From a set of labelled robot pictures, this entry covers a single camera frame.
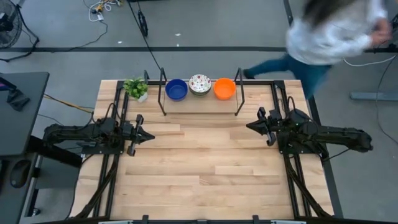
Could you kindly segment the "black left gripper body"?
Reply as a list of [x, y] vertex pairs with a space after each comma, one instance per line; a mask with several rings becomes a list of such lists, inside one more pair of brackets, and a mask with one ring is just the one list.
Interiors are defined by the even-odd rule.
[[131, 144], [127, 148], [126, 153], [129, 156], [134, 156], [136, 153], [135, 146], [140, 144], [142, 138], [141, 125], [143, 124], [144, 118], [141, 114], [136, 116], [136, 125], [133, 126], [129, 121], [124, 122], [122, 128], [122, 136], [125, 141], [130, 141]]

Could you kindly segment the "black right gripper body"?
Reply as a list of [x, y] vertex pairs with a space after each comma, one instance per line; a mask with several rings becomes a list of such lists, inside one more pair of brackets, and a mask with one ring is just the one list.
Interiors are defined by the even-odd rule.
[[269, 115], [266, 116], [266, 110], [264, 107], [260, 107], [257, 112], [257, 117], [259, 118], [259, 126], [262, 135], [266, 135], [268, 140], [266, 141], [268, 146], [273, 146], [277, 138], [275, 132], [280, 129], [280, 121], [282, 119], [279, 110], [274, 109], [269, 111]]

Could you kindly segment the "orange plastic mini bowl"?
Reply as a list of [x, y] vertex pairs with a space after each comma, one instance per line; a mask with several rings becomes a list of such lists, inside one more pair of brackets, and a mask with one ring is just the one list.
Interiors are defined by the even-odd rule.
[[219, 100], [228, 100], [236, 92], [236, 84], [229, 78], [220, 78], [213, 85], [215, 96]]

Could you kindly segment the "blue plastic mini bowl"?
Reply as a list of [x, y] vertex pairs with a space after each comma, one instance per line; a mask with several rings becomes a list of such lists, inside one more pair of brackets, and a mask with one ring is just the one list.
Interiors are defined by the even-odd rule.
[[188, 85], [181, 79], [173, 79], [167, 82], [165, 92], [171, 100], [182, 101], [187, 95]]

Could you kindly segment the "green plant in white pot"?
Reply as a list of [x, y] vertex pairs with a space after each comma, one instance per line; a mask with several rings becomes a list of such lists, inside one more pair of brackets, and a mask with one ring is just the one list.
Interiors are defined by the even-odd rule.
[[143, 79], [134, 78], [126, 80], [123, 87], [126, 93], [139, 103], [146, 101], [148, 97], [148, 85]]

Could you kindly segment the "person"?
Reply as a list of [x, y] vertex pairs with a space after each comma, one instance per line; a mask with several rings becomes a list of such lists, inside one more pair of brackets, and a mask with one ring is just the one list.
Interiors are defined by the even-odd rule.
[[310, 99], [328, 71], [345, 58], [374, 47], [371, 34], [387, 19], [383, 0], [308, 0], [286, 35], [286, 53], [243, 70], [247, 79], [270, 72], [290, 71]]

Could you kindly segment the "grey desk foot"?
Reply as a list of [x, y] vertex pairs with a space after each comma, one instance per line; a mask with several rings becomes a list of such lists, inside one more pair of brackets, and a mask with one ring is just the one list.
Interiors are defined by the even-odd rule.
[[398, 101], [398, 93], [351, 92], [349, 96], [352, 100]]

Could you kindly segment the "black desk top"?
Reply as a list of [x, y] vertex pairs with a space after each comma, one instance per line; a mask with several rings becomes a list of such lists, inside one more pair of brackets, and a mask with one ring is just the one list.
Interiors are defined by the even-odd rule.
[[7, 92], [0, 92], [0, 156], [18, 156], [29, 142], [49, 73], [3, 73], [0, 77], [30, 99], [22, 111], [16, 111], [6, 102]]

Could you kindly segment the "black computer mouse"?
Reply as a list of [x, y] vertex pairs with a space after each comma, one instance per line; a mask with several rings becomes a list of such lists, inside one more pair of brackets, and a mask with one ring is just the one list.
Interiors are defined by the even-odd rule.
[[21, 188], [27, 182], [31, 166], [31, 161], [27, 159], [19, 160], [15, 163], [10, 174], [10, 185], [16, 189]]

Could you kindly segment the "dark grey side table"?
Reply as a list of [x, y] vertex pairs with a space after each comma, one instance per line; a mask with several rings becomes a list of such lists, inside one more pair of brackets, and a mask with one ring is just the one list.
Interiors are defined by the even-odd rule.
[[[21, 218], [32, 217], [40, 210], [35, 207], [38, 190], [35, 188], [39, 174], [36, 167], [38, 154], [0, 157], [0, 224], [19, 224]], [[11, 185], [12, 168], [21, 160], [30, 162], [24, 185]]]

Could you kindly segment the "person's hand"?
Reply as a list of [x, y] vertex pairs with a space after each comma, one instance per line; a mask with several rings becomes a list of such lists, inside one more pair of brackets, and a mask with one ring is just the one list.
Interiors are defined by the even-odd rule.
[[371, 34], [372, 44], [381, 45], [392, 37], [391, 24], [387, 19], [380, 19], [376, 24], [376, 29]]

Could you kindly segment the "black standing fan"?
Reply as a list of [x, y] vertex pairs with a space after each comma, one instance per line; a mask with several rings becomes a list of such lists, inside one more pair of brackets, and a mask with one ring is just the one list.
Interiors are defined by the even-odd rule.
[[19, 7], [11, 0], [0, 0], [0, 49], [12, 47], [22, 32]]

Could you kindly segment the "black metal rig frame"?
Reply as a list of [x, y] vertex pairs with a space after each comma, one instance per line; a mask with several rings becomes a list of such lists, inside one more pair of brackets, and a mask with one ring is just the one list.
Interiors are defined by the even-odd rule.
[[262, 220], [314, 215], [295, 190], [292, 201], [284, 157], [266, 138], [247, 128], [260, 107], [279, 105], [268, 80], [248, 80], [238, 88], [231, 113], [200, 113], [190, 101], [184, 113], [160, 104], [165, 94], [149, 88], [143, 103], [130, 100], [120, 113], [135, 120], [154, 139], [119, 157], [116, 181], [101, 198], [100, 215], [113, 220]]

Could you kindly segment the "black metal rack frame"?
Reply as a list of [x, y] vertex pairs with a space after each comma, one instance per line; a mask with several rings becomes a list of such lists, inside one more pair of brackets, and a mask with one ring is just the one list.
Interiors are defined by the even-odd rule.
[[188, 92], [184, 100], [173, 101], [166, 95], [165, 86], [168, 81], [165, 77], [165, 72], [161, 71], [158, 94], [158, 104], [164, 115], [167, 114], [227, 114], [231, 113], [238, 115], [241, 108], [245, 103], [244, 96], [244, 82], [243, 82], [243, 71], [241, 68], [235, 74], [235, 77], [231, 79], [236, 84], [235, 94], [228, 100], [219, 100], [215, 96], [213, 85], [216, 80], [212, 80], [212, 86], [210, 92], [205, 96], [194, 96], [190, 93], [188, 87]]

